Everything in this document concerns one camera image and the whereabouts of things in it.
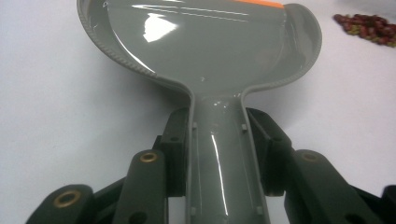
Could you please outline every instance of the red dried beans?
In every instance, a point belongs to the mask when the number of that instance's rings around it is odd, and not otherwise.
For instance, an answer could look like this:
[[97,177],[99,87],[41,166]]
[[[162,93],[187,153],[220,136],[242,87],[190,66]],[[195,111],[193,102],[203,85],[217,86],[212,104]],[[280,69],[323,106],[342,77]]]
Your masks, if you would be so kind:
[[390,24],[382,17],[360,14],[350,17],[336,14],[333,18],[349,35],[358,35],[378,45],[396,48],[396,24]]

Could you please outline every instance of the screw hole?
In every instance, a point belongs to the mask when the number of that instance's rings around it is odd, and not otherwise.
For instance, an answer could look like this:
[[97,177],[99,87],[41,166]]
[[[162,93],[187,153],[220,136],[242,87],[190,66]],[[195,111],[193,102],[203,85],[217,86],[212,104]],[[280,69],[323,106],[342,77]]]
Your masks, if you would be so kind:
[[76,203],[80,197],[81,192],[78,190],[68,190],[56,197],[53,201],[53,205],[58,208],[64,208]]
[[352,224],[366,224],[364,219],[356,214],[347,214],[346,221]]
[[311,153],[304,153],[303,154],[303,159],[306,161],[317,161],[318,157],[314,154]]
[[147,219],[148,216],[146,215],[146,213],[142,213],[142,212],[133,213],[129,217],[129,224],[144,224],[146,223]]
[[152,162],[152,161],[156,161],[157,158],[158,158],[157,154],[152,153],[152,152],[148,152],[148,153],[143,154],[140,157],[140,160],[142,162]]

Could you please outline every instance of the gray plastic scoop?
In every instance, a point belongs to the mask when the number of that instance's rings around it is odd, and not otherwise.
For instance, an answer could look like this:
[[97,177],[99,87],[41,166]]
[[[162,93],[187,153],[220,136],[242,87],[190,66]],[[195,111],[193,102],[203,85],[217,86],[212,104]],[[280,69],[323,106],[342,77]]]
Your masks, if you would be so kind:
[[269,223],[242,100],[311,68],[313,14],[260,0],[78,0],[78,14],[108,57],[190,95],[187,223]]

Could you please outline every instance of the black plastic bracket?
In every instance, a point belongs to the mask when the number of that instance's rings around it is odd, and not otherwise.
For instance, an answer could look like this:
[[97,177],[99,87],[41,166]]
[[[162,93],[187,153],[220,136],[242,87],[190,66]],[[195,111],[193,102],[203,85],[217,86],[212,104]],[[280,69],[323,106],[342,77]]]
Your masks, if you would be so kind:
[[[395,224],[396,186],[381,198],[348,185],[329,161],[314,151],[294,151],[270,116],[247,109],[262,188],[267,196],[286,191],[291,224]],[[83,185],[52,192],[28,224],[166,224],[167,198],[185,195],[189,109],[171,114],[152,150],[137,153],[128,175],[92,194]]]

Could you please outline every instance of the scoop handle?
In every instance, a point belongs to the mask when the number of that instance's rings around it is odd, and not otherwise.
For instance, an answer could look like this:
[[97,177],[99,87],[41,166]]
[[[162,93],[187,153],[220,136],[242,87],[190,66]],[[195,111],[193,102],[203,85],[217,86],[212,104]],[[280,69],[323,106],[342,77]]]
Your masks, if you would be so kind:
[[192,100],[186,200],[189,224],[270,223],[240,97]]

